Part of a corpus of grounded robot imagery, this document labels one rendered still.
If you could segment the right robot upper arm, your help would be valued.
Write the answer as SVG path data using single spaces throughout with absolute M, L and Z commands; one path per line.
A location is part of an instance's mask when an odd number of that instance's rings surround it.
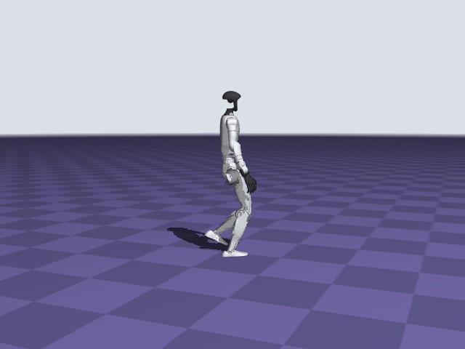
M 238 124 L 237 119 L 235 118 L 227 118 L 226 120 L 229 147 L 232 152 L 234 152 L 233 144 L 236 143 L 236 138 L 237 138 L 237 124 Z

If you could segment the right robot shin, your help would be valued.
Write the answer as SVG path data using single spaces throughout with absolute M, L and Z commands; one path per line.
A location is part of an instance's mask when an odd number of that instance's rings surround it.
M 230 244 L 228 246 L 228 252 L 230 251 L 229 253 L 234 252 L 241 236 L 243 235 L 244 230 L 246 229 L 249 218 L 250 218 L 250 215 L 248 216 L 247 211 L 240 210 L 238 212 L 237 219 L 234 219 L 233 225 L 232 225 L 231 239 L 230 239 Z

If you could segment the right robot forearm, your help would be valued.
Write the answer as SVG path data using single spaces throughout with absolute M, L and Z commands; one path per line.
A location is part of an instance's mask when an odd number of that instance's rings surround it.
M 240 143 L 234 143 L 233 144 L 233 149 L 234 149 L 234 154 L 232 155 L 233 158 L 235 159 L 236 166 L 239 169 L 243 170 L 243 173 L 248 172 L 248 168 L 246 167 L 246 163 L 243 160 L 242 153 L 241 153 L 241 148 L 240 148 Z

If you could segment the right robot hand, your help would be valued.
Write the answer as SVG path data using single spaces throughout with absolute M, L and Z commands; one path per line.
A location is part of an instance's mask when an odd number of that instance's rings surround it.
M 242 177 L 245 177 L 245 183 L 247 184 L 247 188 L 248 188 L 248 192 L 250 191 L 251 192 L 254 192 L 256 190 L 256 180 L 251 176 L 249 175 L 249 171 L 247 173 L 243 173 L 243 170 L 240 169 L 240 173 L 242 175 Z M 252 191 L 253 189 L 253 191 Z

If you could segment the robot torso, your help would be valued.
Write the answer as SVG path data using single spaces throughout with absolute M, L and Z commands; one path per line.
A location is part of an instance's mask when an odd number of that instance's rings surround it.
M 227 118 L 235 118 L 237 119 L 236 116 L 233 115 L 233 113 L 230 113 L 230 115 L 222 116 L 220 120 L 220 152 L 225 153 L 225 157 L 223 158 L 223 164 L 222 164 L 222 176 L 226 178 L 225 173 L 227 169 L 232 168 L 232 169 L 237 169 L 236 163 L 234 162 L 233 155 L 230 155 L 230 153 L 234 153 L 230 150 L 229 147 L 229 140 L 228 140 L 228 131 L 226 127 L 226 120 Z M 237 119 L 237 138 L 236 142 L 238 141 L 238 136 L 240 132 L 240 125 Z M 228 156 L 227 156 L 228 155 Z

